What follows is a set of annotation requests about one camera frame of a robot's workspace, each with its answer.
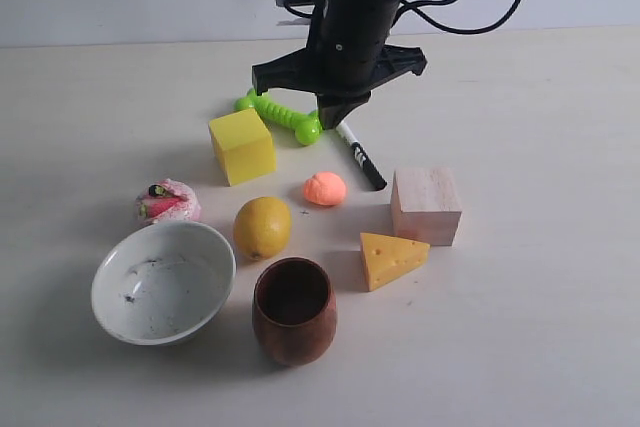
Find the green dog bone toy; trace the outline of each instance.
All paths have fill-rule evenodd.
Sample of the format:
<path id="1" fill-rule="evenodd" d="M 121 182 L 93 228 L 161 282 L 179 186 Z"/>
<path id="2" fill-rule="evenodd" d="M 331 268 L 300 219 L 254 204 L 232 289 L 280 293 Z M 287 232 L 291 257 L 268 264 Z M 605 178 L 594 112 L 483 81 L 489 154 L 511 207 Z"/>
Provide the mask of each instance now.
<path id="1" fill-rule="evenodd" d="M 302 145 L 313 144 L 322 133 L 318 112 L 313 111 L 308 115 L 301 114 L 283 105 L 276 104 L 266 93 L 257 95 L 254 89 L 250 89 L 245 97 L 236 100 L 234 105 L 236 112 L 252 108 L 256 109 L 258 115 L 263 119 L 293 130 L 296 139 Z"/>

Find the cheese wedge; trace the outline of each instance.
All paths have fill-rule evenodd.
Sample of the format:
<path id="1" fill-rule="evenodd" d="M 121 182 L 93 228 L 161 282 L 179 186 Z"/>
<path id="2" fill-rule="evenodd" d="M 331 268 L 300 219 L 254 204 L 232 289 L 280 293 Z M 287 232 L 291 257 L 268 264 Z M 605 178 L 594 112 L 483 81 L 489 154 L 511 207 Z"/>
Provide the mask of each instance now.
<path id="1" fill-rule="evenodd" d="M 360 250 L 369 292 L 427 261 L 429 244 L 378 234 L 360 234 Z"/>

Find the white bowl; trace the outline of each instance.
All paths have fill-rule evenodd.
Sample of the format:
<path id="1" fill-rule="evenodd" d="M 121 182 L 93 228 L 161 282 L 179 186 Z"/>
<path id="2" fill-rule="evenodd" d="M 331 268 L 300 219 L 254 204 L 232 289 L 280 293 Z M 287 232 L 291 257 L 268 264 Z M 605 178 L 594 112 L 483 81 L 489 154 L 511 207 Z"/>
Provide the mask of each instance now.
<path id="1" fill-rule="evenodd" d="M 235 273 L 231 245 L 218 231 L 191 221 L 160 222 L 131 234 L 104 259 L 91 306 L 116 339 L 173 344 L 220 310 Z"/>

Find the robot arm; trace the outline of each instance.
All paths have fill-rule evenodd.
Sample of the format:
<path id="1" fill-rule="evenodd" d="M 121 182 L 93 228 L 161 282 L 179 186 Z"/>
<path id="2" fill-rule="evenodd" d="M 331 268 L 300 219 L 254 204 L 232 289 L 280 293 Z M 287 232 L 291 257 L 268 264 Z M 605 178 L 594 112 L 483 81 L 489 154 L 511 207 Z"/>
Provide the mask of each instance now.
<path id="1" fill-rule="evenodd" d="M 401 0 L 311 0 L 306 46 L 253 66 L 258 94 L 271 88 L 315 94 L 323 128 L 335 128 L 371 91 L 427 61 L 419 48 L 385 44 Z"/>

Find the wooden cube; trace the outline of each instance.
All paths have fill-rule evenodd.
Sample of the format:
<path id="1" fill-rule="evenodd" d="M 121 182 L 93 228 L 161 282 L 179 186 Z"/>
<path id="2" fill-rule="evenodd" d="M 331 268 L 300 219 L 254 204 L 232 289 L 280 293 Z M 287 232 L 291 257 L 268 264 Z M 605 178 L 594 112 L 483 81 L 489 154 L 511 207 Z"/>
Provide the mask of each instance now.
<path id="1" fill-rule="evenodd" d="M 209 122 L 209 132 L 216 158 L 229 185 L 276 170 L 271 132 L 255 109 L 213 119 Z"/>
<path id="2" fill-rule="evenodd" d="M 452 245 L 462 208 L 450 169 L 397 169 L 391 214 L 397 237 L 431 246 Z"/>

